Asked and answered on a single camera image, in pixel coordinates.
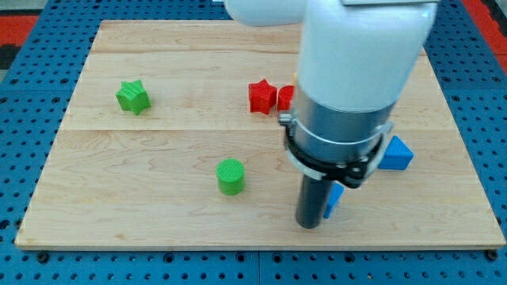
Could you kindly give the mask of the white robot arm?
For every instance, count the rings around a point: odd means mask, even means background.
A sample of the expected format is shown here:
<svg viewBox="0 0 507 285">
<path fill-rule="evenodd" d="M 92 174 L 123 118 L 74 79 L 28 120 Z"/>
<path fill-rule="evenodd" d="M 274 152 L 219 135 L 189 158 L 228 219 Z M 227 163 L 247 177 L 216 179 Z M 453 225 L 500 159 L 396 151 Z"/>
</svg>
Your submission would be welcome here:
<svg viewBox="0 0 507 285">
<path fill-rule="evenodd" d="M 391 110 L 435 20 L 435 1 L 227 0 L 248 26 L 301 24 L 292 106 L 280 114 L 304 178 L 356 188 L 389 143 Z"/>
</svg>

